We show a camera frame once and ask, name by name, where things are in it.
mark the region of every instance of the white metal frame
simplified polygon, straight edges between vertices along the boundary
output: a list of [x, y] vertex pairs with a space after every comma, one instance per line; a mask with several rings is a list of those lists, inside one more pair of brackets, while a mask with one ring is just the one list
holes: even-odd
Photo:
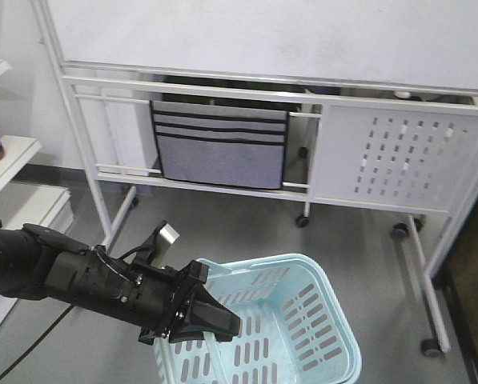
[[[450, 246], [452, 245], [457, 233], [464, 220], [466, 219], [468, 212], [470, 211], [472, 204], [476, 200], [478, 195], [478, 137], [475, 137], [475, 145], [472, 147], [475, 153], [469, 156], [460, 174], [458, 174], [458, 183], [460, 185], [452, 191], [448, 203], [445, 207], [438, 208], [430, 206], [418, 206], [417, 204], [404, 204], [404, 203], [383, 203], [378, 200], [369, 200], [368, 198], [340, 198], [336, 196], [323, 196], [315, 192], [315, 182], [322, 175], [319, 174], [319, 161], [322, 161], [325, 156], [323, 151], [323, 142], [325, 142], [326, 135], [329, 134], [329, 119], [334, 116], [333, 113], [336, 108], [351, 108], [351, 109], [371, 109], [381, 110], [382, 113], [388, 113], [393, 110], [397, 114], [413, 114], [421, 113], [427, 114], [441, 114], [443, 116], [473, 116], [478, 118], [478, 108], [473, 106], [453, 106], [434, 103], [414, 103], [414, 102], [400, 102], [395, 100], [375, 100], [375, 99], [362, 99], [362, 98], [345, 98], [340, 96], [328, 96], [318, 94], [299, 94], [288, 92], [273, 92], [273, 91], [253, 91], [242, 89], [224, 89], [218, 87], [203, 87], [203, 86], [188, 86], [179, 84], [166, 84], [164, 82], [147, 82], [137, 80], [119, 80], [111, 78], [101, 77], [87, 77], [76, 75], [76, 68], [83, 69], [105, 69], [114, 71], [126, 71], [126, 72], [139, 72], [146, 74], [182, 74], [186, 76], [208, 76], [212, 78], [233, 78], [250, 81], [269, 81], [269, 82], [286, 82], [286, 83], [305, 83], [320, 84], [320, 85], [333, 85], [333, 86], [362, 86], [371, 87], [376, 89], [391, 89], [391, 90], [418, 90], [418, 91], [432, 91], [435, 93], [454, 93], [454, 94], [469, 94], [478, 95], [477, 91], [468, 90], [448, 90], [448, 89], [434, 89], [434, 88], [422, 88], [422, 87], [407, 87], [399, 85], [372, 85], [366, 82], [363, 83], [344, 83], [344, 82], [330, 82], [326, 79], [322, 81], [307, 80], [307, 79], [287, 79], [287, 78], [265, 78], [258, 77], [253, 78], [251, 76], [244, 76], [241, 74], [204, 74], [188, 71], [178, 70], [162, 70], [155, 68], [143, 68], [135, 66], [115, 66], [105, 63], [90, 63], [90, 62], [66, 62], [62, 57], [60, 45], [55, 37], [54, 27], [50, 19], [48, 12], [48, 5], [45, 0], [31, 0], [34, 6], [35, 13], [37, 15], [38, 24], [40, 25], [44, 42], [46, 44], [47, 52], [51, 60], [52, 66], [58, 84], [62, 92], [62, 96], [66, 103], [66, 108], [70, 116], [71, 125], [73, 126], [74, 136], [80, 154], [82, 157], [84, 169], [86, 171], [87, 179], [90, 185], [91, 193], [93, 194], [95, 205], [98, 210], [102, 228], [104, 230], [105, 239], [104, 244], [111, 244], [114, 236], [116, 235], [118, 228], [122, 224], [129, 205], [135, 197], [136, 189], [134, 185], [149, 185], [149, 186], [169, 186], [174, 188], [188, 189], [188, 190], [205, 190], [220, 193], [229, 194], [241, 194], [250, 195], [264, 198], [277, 198], [292, 200], [297, 202], [304, 202], [304, 213], [308, 215], [309, 204], [311, 202], [333, 204], [342, 206], [354, 206], [371, 208], [376, 210], [392, 210], [397, 212], [404, 212], [410, 214], [409, 227], [412, 238], [415, 239], [418, 256], [420, 258], [420, 280], [422, 282], [423, 291], [426, 294], [429, 306], [431, 309], [432, 320], [436, 329], [437, 337], [440, 343], [440, 348], [443, 352], [450, 350], [450, 342], [448, 340], [447, 333], [444, 328], [444, 321], [441, 317], [440, 308], [436, 300], [436, 293], [432, 287], [431, 279], [436, 275], [441, 263], [443, 262]], [[92, 86], [102, 90], [98, 94], [84, 94], [80, 91], [80, 86]], [[321, 112], [318, 114], [291, 114], [293, 118], [318, 118], [319, 125], [317, 128], [317, 135], [315, 138], [315, 153], [310, 153], [310, 169], [308, 175], [308, 182], [306, 183], [292, 183], [285, 182], [283, 190], [266, 191], [266, 190], [241, 190], [216, 186], [205, 186], [194, 183], [186, 182], [174, 182], [159, 177], [159, 170], [122, 166], [116, 164], [105, 164], [96, 161], [94, 155], [94, 149], [90, 143], [90, 137], [88, 134], [89, 127], [86, 126], [84, 121], [82, 108], [79, 101], [82, 99], [103, 100], [105, 102], [132, 102], [138, 104], [147, 104], [146, 99], [141, 98], [116, 98], [105, 96], [106, 89], [121, 89], [121, 90], [135, 90], [135, 91], [147, 91], [167, 94], [187, 94], [187, 95], [199, 95], [212, 98], [236, 98], [236, 99], [250, 99], [269, 102], [288, 102], [320, 106]], [[138, 171], [145, 174], [152, 174], [153, 176], [146, 176], [137, 174]], [[102, 190], [99, 182], [121, 182], [130, 184], [131, 188], [125, 197], [121, 208], [118, 213], [112, 218], [106, 208], [103, 201]], [[446, 226], [444, 228], [443, 236], [438, 241], [438, 244], [429, 258], [426, 258], [422, 247], [420, 245], [419, 236], [416, 233], [416, 228], [412, 220], [411, 214], [438, 214], [448, 218]]]

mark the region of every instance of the basket handle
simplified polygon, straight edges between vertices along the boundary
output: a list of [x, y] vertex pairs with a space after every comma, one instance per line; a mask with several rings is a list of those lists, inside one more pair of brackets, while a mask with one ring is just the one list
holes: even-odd
[[217, 347], [217, 340], [212, 332], [203, 332], [205, 343], [207, 344], [208, 353], [210, 354], [210, 360], [212, 362], [212, 370], [218, 379], [219, 383], [230, 384], [228, 381], [225, 369], [223, 366], [223, 360], [221, 359], [221, 353]]
[[232, 271], [230, 268], [226, 268], [225, 266], [206, 258], [199, 258], [198, 261], [202, 262], [203, 264], [207, 264], [212, 269], [213, 273], [217, 272], [218, 274], [230, 274]]

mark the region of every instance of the basket slot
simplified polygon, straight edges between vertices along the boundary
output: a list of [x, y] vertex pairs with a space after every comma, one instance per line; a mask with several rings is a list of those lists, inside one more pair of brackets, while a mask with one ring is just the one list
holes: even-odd
[[306, 296], [308, 293], [310, 293], [313, 289], [315, 288], [315, 286], [313, 284], [310, 284], [308, 285], [306, 288], [304, 288], [303, 290], [301, 290], [299, 292], [299, 297], [302, 298], [303, 296]]
[[310, 344], [310, 339], [305, 338], [302, 342], [298, 342], [297, 344], [295, 344], [294, 348], [295, 350], [300, 350], [301, 348], [304, 348], [308, 344]]
[[249, 336], [251, 335], [252, 331], [253, 331], [253, 319], [251, 318], [251, 316], [248, 316], [247, 317], [247, 320], [246, 320], [246, 335]]
[[255, 332], [259, 334], [262, 331], [262, 316], [256, 315]]
[[319, 363], [317, 362], [317, 360], [311, 360], [308, 364], [305, 364], [303, 366], [303, 370], [306, 372], [307, 370], [310, 370], [311, 368], [315, 368], [318, 365]]
[[205, 361], [203, 362], [203, 375], [208, 376], [210, 373], [210, 354], [205, 354]]
[[301, 323], [303, 322], [303, 320], [301, 320], [300, 318], [297, 318], [294, 322], [291, 322], [287, 328], [288, 330], [293, 330], [294, 328], [296, 328], [298, 325], [300, 325]]
[[212, 292], [212, 288], [214, 288], [215, 280], [212, 280], [211, 282], [208, 283], [207, 286], [205, 286], [205, 289], [208, 291], [210, 294]]
[[322, 316], [320, 316], [319, 318], [317, 318], [313, 322], [311, 322], [311, 328], [315, 328], [316, 326], [318, 326], [319, 324], [322, 324], [326, 320], [327, 320], [327, 315], [323, 314]]
[[272, 292], [274, 292], [274, 289], [276, 288], [276, 285], [272, 285], [272, 286], [269, 286], [266, 291], [265, 291], [265, 294], [263, 295], [262, 298], [268, 298], [269, 296], [271, 296]]
[[231, 298], [231, 294], [229, 294], [228, 296], [226, 296], [226, 298], [224, 299], [224, 302], [223, 302], [223, 305], [226, 306], [228, 304], [228, 302], [230, 301], [230, 298]]
[[194, 364], [192, 365], [192, 378], [198, 378], [199, 376], [199, 363], [201, 361], [201, 358], [199, 356], [196, 356], [194, 358]]
[[315, 353], [314, 350], [306, 350], [302, 354], [299, 355], [299, 360], [306, 360], [310, 356], [312, 356]]
[[244, 292], [244, 296], [242, 296], [242, 298], [239, 300], [238, 304], [240, 304], [241, 302], [247, 302], [249, 300], [249, 298], [251, 297], [251, 294], [252, 294], [252, 291], [250, 291], [250, 290], [247, 290], [246, 292]]
[[251, 300], [258, 300], [259, 298], [262, 297], [263, 295], [264, 288], [258, 288], [257, 290], [253, 291], [253, 294], [251, 295]]
[[330, 352], [327, 352], [325, 355], [324, 355], [324, 360], [331, 360], [332, 358], [338, 356], [339, 354], [342, 353], [342, 348], [340, 348], [339, 346], [336, 347], [334, 350], [330, 351]]
[[290, 268], [276, 268], [269, 271], [263, 270], [256, 275], [251, 285], [279, 282], [284, 279], [289, 270]]
[[291, 318], [293, 318], [294, 316], [297, 315], [297, 309], [294, 308], [293, 310], [291, 310], [288, 314], [285, 315], [284, 319], [285, 320], [290, 320]]
[[235, 302], [237, 301], [237, 299], [239, 298], [239, 296], [242, 294], [242, 292], [237, 292], [237, 294], [233, 297], [233, 299], [230, 301], [230, 305], [232, 306], [233, 304], [235, 304]]
[[231, 384], [278, 384], [278, 365], [263, 366], [261, 371], [254, 368], [251, 372], [234, 374]]
[[292, 339], [292, 340], [297, 340], [298, 338], [300, 338], [300, 337], [303, 336], [304, 334], [306, 334], [306, 330], [305, 330], [304, 328], [301, 328], [301, 329], [299, 329], [297, 332], [295, 332], [294, 334], [292, 334], [291, 339]]
[[312, 304], [317, 298], [319, 298], [319, 295], [318, 295], [318, 294], [313, 294], [312, 296], [310, 296], [309, 298], [307, 298], [307, 299], [303, 302], [303, 306], [304, 306], [304, 307], [309, 306], [309, 305]]
[[325, 326], [323, 329], [321, 330], [318, 330], [317, 332], [315, 332], [315, 338], [321, 338], [323, 337], [325, 334], [329, 333], [332, 331], [332, 327], [331, 326]]
[[317, 312], [323, 310], [324, 307], [322, 304], [318, 304], [316, 306], [314, 306], [313, 308], [311, 308], [308, 312], [307, 312], [307, 316], [310, 318], [312, 317], [314, 314], [316, 314]]
[[234, 365], [242, 366], [262, 359], [269, 358], [269, 339], [246, 342], [242, 346], [235, 346]]
[[182, 382], [187, 382], [187, 379], [189, 378], [189, 365], [190, 364], [191, 364], [191, 361], [188, 358], [183, 360], [182, 374], [180, 376], [180, 380], [182, 380]]
[[285, 302], [285, 303], [281, 306], [281, 310], [287, 310], [287, 308], [290, 308], [293, 304], [294, 304], [294, 299], [291, 298], [289, 301]]
[[328, 348], [331, 344], [335, 344], [337, 342], [337, 338], [336, 336], [331, 336], [330, 338], [327, 338], [326, 340], [324, 340], [323, 342], [321, 342], [319, 344], [319, 348], [321, 350], [325, 349], [325, 348]]

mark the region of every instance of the metal leg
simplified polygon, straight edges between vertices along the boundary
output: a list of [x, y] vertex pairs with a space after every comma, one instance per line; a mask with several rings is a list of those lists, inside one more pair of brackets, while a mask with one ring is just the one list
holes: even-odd
[[[318, 109], [319, 108], [317, 106], [311, 106], [311, 114], [317, 115]], [[298, 155], [300, 158], [307, 158], [308, 154], [311, 155], [315, 143], [315, 136], [318, 125], [319, 123], [316, 121], [315, 118], [308, 119], [306, 130], [304, 131], [303, 145], [298, 150]]]
[[422, 244], [420, 243], [420, 238], [416, 230], [415, 220], [411, 215], [408, 215], [408, 226], [411, 237], [415, 240], [416, 249], [419, 256], [420, 267], [421, 267], [421, 284], [422, 289], [424, 290], [425, 297], [428, 300], [429, 312], [432, 319], [432, 324], [436, 332], [436, 337], [438, 338], [438, 343], [440, 344], [440, 349], [443, 353], [450, 351], [450, 340], [445, 330], [444, 318], [441, 315], [440, 306], [438, 305], [438, 300], [436, 297], [436, 292], [432, 286], [431, 276], [425, 270], [426, 260], [424, 255], [424, 250], [422, 249]]
[[[104, 242], [111, 243], [112, 238], [115, 236], [117, 230], [116, 224], [121, 224], [123, 221], [124, 208], [122, 207], [122, 209], [119, 210], [118, 217], [114, 220], [114, 223], [111, 222], [109, 211], [103, 199], [102, 189], [100, 188], [98, 182], [98, 169], [95, 165], [96, 161], [94, 151], [90, 144], [90, 137], [87, 133], [81, 107], [78, 103], [78, 100], [74, 96], [73, 87], [69, 83], [62, 80], [64, 76], [60, 66], [60, 61], [62, 61], [62, 58], [58, 56], [58, 52], [54, 48], [54, 41], [46, 21], [47, 17], [43, 13], [44, 9], [42, 8], [42, 2], [32, 2], [32, 5], [34, 7], [36, 18], [38, 19], [38, 24], [42, 33], [43, 41], [45, 43], [48, 58], [50, 59], [50, 64], [52, 65], [55, 78], [61, 91], [62, 99], [66, 106], [70, 123], [73, 127], [74, 138], [80, 151], [90, 191], [94, 199], [94, 204], [96, 205], [96, 210], [98, 211], [100, 222], [102, 223], [103, 233], [105, 235]], [[133, 198], [129, 197], [130, 196], [127, 196], [125, 199], [126, 202]]]
[[303, 216], [306, 217], [306, 218], [310, 216], [310, 203], [309, 202], [304, 202]]
[[110, 231], [109, 233], [105, 233], [105, 238], [103, 239], [102, 244], [106, 246], [107, 248], [110, 247], [112, 242], [114, 241], [114, 236], [119, 230], [119, 227], [123, 224], [123, 220], [128, 214], [128, 210], [131, 207], [132, 201], [134, 200], [135, 196], [137, 194], [137, 188], [135, 186], [131, 186], [131, 188], [127, 192], [127, 196], [123, 200], [123, 203], [119, 207], [119, 211], [114, 217], [114, 221], [112, 222], [110, 226]]

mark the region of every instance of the caster wheel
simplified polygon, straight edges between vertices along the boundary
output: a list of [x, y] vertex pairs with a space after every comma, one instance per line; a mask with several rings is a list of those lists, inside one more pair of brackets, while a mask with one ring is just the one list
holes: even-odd
[[300, 158], [307, 158], [308, 157], [308, 148], [306, 146], [301, 146], [298, 150], [297, 150], [297, 155], [300, 157]]
[[443, 352], [440, 349], [440, 344], [438, 340], [435, 338], [428, 338], [427, 340], [423, 340], [420, 343], [420, 352], [426, 358], [435, 358], [440, 356]]
[[133, 210], [139, 204], [138, 198], [132, 198], [132, 203], [130, 204], [130, 208]]
[[406, 224], [400, 222], [399, 224], [395, 224], [392, 227], [392, 235], [396, 238], [407, 238], [409, 237], [409, 229]]
[[299, 216], [295, 219], [295, 224], [296, 224], [299, 228], [304, 228], [305, 226], [308, 225], [309, 222], [310, 222], [310, 219], [307, 218], [306, 216], [304, 216], [303, 214], [299, 215]]

